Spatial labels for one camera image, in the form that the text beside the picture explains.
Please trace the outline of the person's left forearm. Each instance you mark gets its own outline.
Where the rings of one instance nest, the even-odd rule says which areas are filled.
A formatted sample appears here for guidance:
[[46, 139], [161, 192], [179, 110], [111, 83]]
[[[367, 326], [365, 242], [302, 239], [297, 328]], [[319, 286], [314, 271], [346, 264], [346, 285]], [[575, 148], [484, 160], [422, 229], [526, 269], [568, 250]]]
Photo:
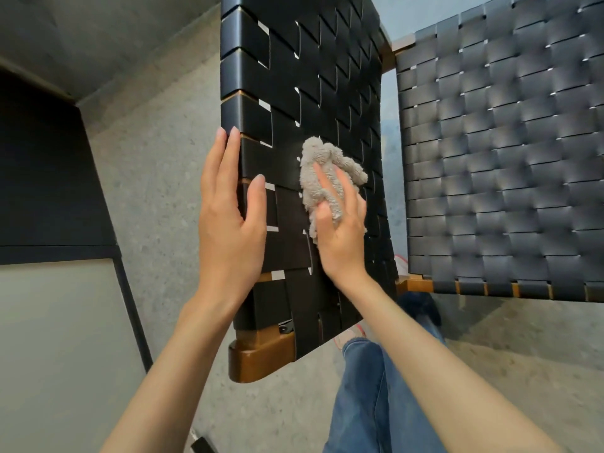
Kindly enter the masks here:
[[100, 453], [184, 453], [211, 367], [245, 297], [206, 292], [185, 303]]

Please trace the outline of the person's right hand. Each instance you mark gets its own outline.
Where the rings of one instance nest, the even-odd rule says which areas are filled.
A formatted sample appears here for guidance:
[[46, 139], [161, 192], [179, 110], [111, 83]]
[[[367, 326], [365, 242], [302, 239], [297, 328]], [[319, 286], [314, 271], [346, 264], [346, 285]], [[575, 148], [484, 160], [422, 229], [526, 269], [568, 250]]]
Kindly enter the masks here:
[[364, 235], [366, 233], [366, 201], [359, 194], [358, 208], [344, 208], [343, 200], [332, 188], [318, 164], [316, 175], [323, 188], [328, 189], [339, 202], [343, 215], [337, 227], [333, 224], [333, 237], [318, 241], [321, 264], [334, 285], [349, 299], [368, 281], [364, 259]]

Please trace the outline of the person's left hand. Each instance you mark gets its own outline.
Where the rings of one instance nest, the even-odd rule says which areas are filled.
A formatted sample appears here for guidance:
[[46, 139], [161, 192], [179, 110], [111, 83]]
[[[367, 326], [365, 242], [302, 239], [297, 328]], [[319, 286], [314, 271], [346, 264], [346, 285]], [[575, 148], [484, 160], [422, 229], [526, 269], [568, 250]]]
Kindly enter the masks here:
[[266, 228], [244, 228], [238, 208], [241, 133], [233, 127], [212, 196], [202, 195], [199, 217], [199, 291], [238, 309], [259, 280]]

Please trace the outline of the grey fluffy cleaning cloth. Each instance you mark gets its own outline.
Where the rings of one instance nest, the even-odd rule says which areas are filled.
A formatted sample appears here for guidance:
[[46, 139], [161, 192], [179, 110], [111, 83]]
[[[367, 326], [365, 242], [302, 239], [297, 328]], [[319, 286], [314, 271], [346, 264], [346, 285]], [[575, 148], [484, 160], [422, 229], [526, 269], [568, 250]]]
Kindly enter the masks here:
[[309, 215], [308, 234], [313, 243], [317, 244], [316, 206], [322, 201], [326, 201], [330, 205], [335, 227], [339, 225], [343, 211], [338, 200], [330, 194], [328, 189], [322, 187], [313, 167], [314, 164], [320, 166], [331, 182], [332, 188], [341, 199], [344, 199], [344, 189], [336, 175], [335, 167], [338, 167], [347, 175], [356, 191], [359, 191], [359, 188], [368, 182], [368, 175], [360, 164], [352, 158], [346, 157], [343, 151], [334, 144], [325, 143], [319, 137], [310, 137], [303, 143], [299, 173], [299, 183], [302, 189], [301, 198]]

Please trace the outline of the person's legs in blue jeans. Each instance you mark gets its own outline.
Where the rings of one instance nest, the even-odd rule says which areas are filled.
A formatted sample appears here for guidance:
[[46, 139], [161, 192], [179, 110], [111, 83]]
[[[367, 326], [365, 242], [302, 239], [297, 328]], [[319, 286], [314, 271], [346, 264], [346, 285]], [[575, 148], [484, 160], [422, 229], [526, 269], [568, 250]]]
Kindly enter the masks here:
[[[431, 294], [396, 304], [446, 346]], [[323, 453], [448, 453], [385, 348], [368, 338], [344, 345], [345, 368]]]

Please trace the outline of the black woven wooden chair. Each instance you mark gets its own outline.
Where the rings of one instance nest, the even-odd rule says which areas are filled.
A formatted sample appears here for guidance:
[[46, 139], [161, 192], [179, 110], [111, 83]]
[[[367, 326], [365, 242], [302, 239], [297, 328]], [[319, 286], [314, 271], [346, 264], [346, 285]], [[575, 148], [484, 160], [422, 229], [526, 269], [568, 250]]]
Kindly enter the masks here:
[[[238, 201], [267, 181], [261, 276], [229, 377], [263, 379], [361, 320], [325, 276], [299, 183], [319, 137], [368, 175], [368, 273], [391, 297], [604, 303], [604, 0], [491, 0], [391, 43], [372, 0], [222, 0]], [[408, 261], [397, 282], [394, 255]]]

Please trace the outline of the small black object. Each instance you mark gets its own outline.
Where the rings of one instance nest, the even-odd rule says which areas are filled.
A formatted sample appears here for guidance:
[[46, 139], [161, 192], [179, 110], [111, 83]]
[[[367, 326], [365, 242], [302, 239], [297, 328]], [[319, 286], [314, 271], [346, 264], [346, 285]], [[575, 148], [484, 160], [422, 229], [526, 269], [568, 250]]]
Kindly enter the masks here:
[[193, 453], [217, 453], [215, 447], [203, 436], [197, 435], [194, 431], [190, 432], [193, 440], [190, 449]]

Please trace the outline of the person's right forearm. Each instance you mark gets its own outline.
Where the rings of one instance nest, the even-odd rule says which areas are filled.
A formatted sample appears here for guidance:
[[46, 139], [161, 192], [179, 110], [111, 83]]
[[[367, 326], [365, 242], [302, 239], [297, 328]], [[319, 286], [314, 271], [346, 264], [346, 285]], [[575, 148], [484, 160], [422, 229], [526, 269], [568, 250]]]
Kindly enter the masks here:
[[563, 453], [531, 419], [397, 306], [366, 272], [334, 281], [393, 360], [448, 453]]

